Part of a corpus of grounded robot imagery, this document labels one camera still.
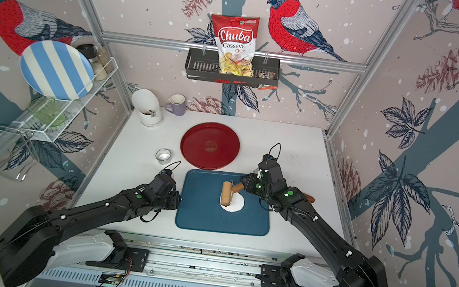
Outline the white dough piece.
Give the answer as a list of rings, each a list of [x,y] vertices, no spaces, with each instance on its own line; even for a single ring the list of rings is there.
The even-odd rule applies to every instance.
[[[241,211],[244,208],[244,197],[240,193],[231,193],[230,201],[228,205],[224,205],[220,202],[221,208],[229,213],[235,213]]]

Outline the wooden rolling pin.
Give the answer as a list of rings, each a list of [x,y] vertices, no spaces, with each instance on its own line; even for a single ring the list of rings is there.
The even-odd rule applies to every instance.
[[[245,187],[242,183],[233,185],[231,181],[225,181],[222,184],[220,202],[225,206],[228,205],[231,199],[231,193],[240,193],[244,188]]]

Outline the teal plastic tray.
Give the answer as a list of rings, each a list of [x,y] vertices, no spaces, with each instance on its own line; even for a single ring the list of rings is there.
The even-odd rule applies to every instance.
[[[176,214],[180,229],[215,233],[265,236],[270,231],[267,205],[256,195],[242,191],[244,208],[229,213],[221,208],[222,184],[239,184],[241,173],[190,170],[187,172]]]

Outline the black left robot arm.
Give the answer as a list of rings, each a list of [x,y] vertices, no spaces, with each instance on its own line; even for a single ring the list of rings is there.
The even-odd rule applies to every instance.
[[[27,208],[0,235],[3,285],[17,287],[46,269],[53,248],[89,230],[178,208],[181,197],[172,171],[164,169],[147,184],[87,205],[60,210]]]

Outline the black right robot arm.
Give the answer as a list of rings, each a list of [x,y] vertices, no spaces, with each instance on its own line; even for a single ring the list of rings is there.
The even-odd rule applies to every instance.
[[[296,227],[329,265],[331,287],[388,287],[386,269],[376,257],[354,249],[319,215],[299,188],[289,187],[275,157],[264,155],[258,169],[241,177],[243,189],[265,201]]]

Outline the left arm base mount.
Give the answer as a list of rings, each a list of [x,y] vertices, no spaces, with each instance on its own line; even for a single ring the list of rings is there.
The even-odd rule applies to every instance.
[[[104,258],[87,261],[86,265],[98,268],[117,269],[142,273],[147,264],[150,251],[129,247],[122,235],[115,230],[106,230],[112,249]]]

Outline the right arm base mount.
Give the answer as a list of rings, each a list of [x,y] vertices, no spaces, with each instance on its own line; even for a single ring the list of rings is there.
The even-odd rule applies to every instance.
[[[297,253],[289,256],[280,265],[261,265],[261,273],[255,278],[260,280],[261,287],[302,287],[295,282],[291,268],[298,261],[304,260],[305,255]]]

